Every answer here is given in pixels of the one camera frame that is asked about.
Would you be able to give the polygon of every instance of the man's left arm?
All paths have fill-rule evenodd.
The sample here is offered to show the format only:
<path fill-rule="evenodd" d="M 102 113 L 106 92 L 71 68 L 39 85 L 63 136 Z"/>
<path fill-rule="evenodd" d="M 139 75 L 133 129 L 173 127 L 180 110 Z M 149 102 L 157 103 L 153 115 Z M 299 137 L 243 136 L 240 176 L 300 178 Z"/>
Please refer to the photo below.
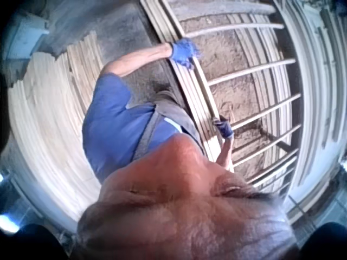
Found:
<path fill-rule="evenodd" d="M 213 118 L 214 126 L 219 130 L 222 137 L 225 139 L 225 142 L 222 146 L 221 153 L 219 154 L 216 163 L 222 166 L 223 168 L 234 172 L 234 166 L 232 162 L 232 151 L 234 143 L 234 131 L 230 126 L 228 120 L 220 115 L 220 119 Z"/>

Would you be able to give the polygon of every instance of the blue glove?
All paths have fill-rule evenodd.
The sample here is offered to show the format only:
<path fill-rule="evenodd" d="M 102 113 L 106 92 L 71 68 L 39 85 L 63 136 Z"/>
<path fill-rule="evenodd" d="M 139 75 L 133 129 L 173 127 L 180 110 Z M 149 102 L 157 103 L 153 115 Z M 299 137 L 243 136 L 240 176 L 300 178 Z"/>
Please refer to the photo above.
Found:
<path fill-rule="evenodd" d="M 194 65 L 190 63 L 189 58 L 199 57 L 200 53 L 195 44 L 188 38 L 183 38 L 172 45 L 172 55 L 170 59 L 185 66 L 188 69 L 194 69 Z"/>
<path fill-rule="evenodd" d="M 230 126 L 230 123 L 228 120 L 220 115 L 221 119 L 213 118 L 212 123 L 213 125 L 219 130 L 221 133 L 221 136 L 224 139 L 229 139 L 234 137 L 234 131 L 232 130 L 232 127 Z"/>

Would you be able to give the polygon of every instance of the blue t-shirt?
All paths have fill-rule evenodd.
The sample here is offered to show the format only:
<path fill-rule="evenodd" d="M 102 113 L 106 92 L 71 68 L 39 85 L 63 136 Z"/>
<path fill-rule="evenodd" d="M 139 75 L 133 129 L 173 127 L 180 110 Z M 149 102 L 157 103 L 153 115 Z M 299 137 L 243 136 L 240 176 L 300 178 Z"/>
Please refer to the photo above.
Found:
<path fill-rule="evenodd" d="M 101 183 L 131 163 L 140 138 L 154 112 L 151 103 L 126 109 L 131 93 L 119 76 L 102 75 L 83 122 L 83 149 Z M 179 133 L 162 117 L 149 143 L 149 151 Z"/>

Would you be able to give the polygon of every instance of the wooden rail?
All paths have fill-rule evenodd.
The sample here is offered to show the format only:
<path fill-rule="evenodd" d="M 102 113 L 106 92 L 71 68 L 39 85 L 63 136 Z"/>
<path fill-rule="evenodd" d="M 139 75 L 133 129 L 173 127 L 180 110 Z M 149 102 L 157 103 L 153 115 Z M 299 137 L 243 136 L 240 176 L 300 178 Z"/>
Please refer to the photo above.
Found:
<path fill-rule="evenodd" d="M 264 151 L 268 150 L 269 148 L 273 147 L 274 145 L 276 145 L 279 141 L 281 141 L 282 139 L 286 138 L 287 135 L 292 134 L 295 130 L 299 129 L 301 127 L 300 124 L 296 125 L 295 127 L 293 127 L 292 129 L 290 129 L 289 131 L 287 131 L 286 133 L 284 133 L 283 135 L 279 136 L 275 141 L 270 142 L 269 144 L 265 145 L 263 148 L 254 151 L 252 153 L 249 153 L 248 155 L 246 155 L 245 157 L 235 161 L 234 167 L 245 163 L 246 161 L 250 160 L 253 157 L 256 157 L 258 154 L 263 153 Z"/>
<path fill-rule="evenodd" d="M 238 121 L 236 123 L 232 123 L 231 124 L 232 129 L 235 130 L 235 129 L 238 129 L 238 128 L 240 128 L 240 127 L 242 127 L 242 126 L 244 126 L 244 125 L 246 125 L 246 124 L 248 124 L 250 122 L 253 122 L 254 120 L 256 120 L 258 118 L 261 118 L 262 116 L 267 115 L 267 114 L 271 113 L 272 111 L 280 108 L 281 106 L 284 106 L 284 105 L 288 104 L 289 102 L 292 102 L 292 101 L 294 101 L 294 100 L 296 100 L 296 99 L 298 99 L 300 97 L 301 97 L 300 93 L 296 94 L 296 95 L 293 95 L 293 96 L 289 97 L 288 99 L 285 99 L 285 100 L 279 102 L 278 104 L 276 104 L 274 106 L 270 106 L 270 107 L 264 109 L 263 111 L 260 111 L 257 114 L 251 115 L 251 116 L 249 116 L 249 117 L 247 117 L 245 119 L 242 119 L 242 120 L 240 120 L 240 121 Z"/>
<path fill-rule="evenodd" d="M 260 179 L 261 177 L 265 176 L 267 173 L 272 171 L 273 169 L 277 168 L 280 166 L 282 163 L 287 161 L 291 156 L 296 154 L 299 151 L 299 149 L 295 149 L 294 151 L 287 153 L 285 156 L 280 158 L 278 161 L 274 162 L 272 165 L 266 167 L 265 169 L 261 170 L 257 175 L 251 177 L 250 179 L 247 180 L 247 183 L 252 183 L 255 184 L 255 181 Z"/>
<path fill-rule="evenodd" d="M 237 24 L 228 24 L 228 25 L 216 26 L 211 28 L 205 28 L 198 31 L 192 31 L 185 34 L 185 36 L 188 38 L 194 38 L 197 36 L 211 34 L 218 31 L 228 31 L 228 30 L 243 29 L 243 28 L 283 29 L 284 25 L 280 23 L 237 23 Z"/>
<path fill-rule="evenodd" d="M 257 181 L 253 186 L 259 187 L 260 185 L 262 185 L 262 184 L 266 183 L 267 181 L 271 180 L 272 178 L 276 177 L 276 175 L 278 173 L 283 171 L 283 169 L 288 168 L 290 164 L 292 164 L 293 162 L 296 161 L 296 159 L 297 159 L 297 157 L 294 156 L 290 160 L 286 161 L 283 165 L 281 165 L 278 169 L 273 171 L 271 174 L 269 174 L 269 175 L 265 176 L 264 178 L 262 178 L 261 180 Z"/>
<path fill-rule="evenodd" d="M 213 85 L 216 85 L 218 83 L 234 79 L 236 77 L 244 76 L 244 75 L 247 75 L 247 74 L 250 74 L 250 73 L 253 73 L 253 72 L 258 72 L 260 70 L 269 69 L 269 68 L 273 68 L 273 67 L 276 67 L 276 66 L 293 64 L 294 62 L 295 62 L 295 59 L 289 58 L 289 59 L 282 60 L 282 61 L 270 62 L 270 63 L 254 66 L 254 67 L 251 67 L 251 68 L 248 68 L 248 69 L 238 70 L 238 71 L 232 72 L 230 74 L 218 77 L 218 78 L 216 78 L 214 80 L 210 80 L 208 82 L 208 85 L 209 86 L 213 86 Z"/>

